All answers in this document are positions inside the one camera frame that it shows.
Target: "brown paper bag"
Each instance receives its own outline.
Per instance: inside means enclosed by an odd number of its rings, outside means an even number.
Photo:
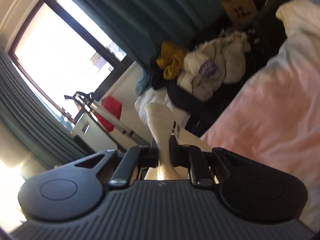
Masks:
[[[221,4],[236,27],[247,26],[258,13],[253,0],[224,0]]]

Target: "window frame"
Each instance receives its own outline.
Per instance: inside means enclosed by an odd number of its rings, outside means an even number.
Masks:
[[[31,82],[31,84],[65,117],[68,118],[73,124],[76,124],[82,114],[86,112],[85,109],[79,111],[76,117],[72,117],[65,109],[58,106],[28,75],[23,68],[18,57],[14,51],[17,48],[23,34],[28,28],[29,24],[39,11],[42,5],[48,5],[59,17],[61,17],[74,31],[76,31],[91,47],[93,47],[97,53],[99,53],[106,61],[108,61],[114,70],[107,76],[107,78],[100,84],[95,90],[96,100],[100,100],[109,88],[118,80],[118,78],[128,69],[128,67],[134,62],[134,60],[128,55],[124,57],[122,61],[119,61],[115,55],[113,55],[109,49],[105,48],[99,41],[97,41],[80,23],[78,23],[56,0],[39,0],[38,3],[31,10],[26,20],[22,24],[18,31],[13,43],[9,49],[9,56],[18,69],[25,75],[25,77]]]

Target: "grey fabric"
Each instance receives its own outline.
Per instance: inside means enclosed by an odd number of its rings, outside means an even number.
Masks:
[[[223,12],[222,0],[74,0],[140,65],[163,40],[186,47]]]
[[[232,32],[199,45],[197,52],[214,58],[217,66],[224,67],[225,84],[235,84],[244,76],[246,64],[244,53],[251,50],[245,32]]]
[[[0,118],[45,169],[87,156],[0,49]]]

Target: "bed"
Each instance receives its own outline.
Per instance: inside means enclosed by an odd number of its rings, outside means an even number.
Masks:
[[[277,17],[288,39],[242,87],[202,136],[298,177],[308,189],[300,217],[320,230],[320,6],[306,0],[282,5]]]

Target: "yellow cloth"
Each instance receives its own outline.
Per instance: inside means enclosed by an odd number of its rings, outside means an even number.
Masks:
[[[187,53],[171,41],[162,43],[161,56],[156,60],[156,63],[163,70],[164,79],[172,80],[179,75],[183,59]]]

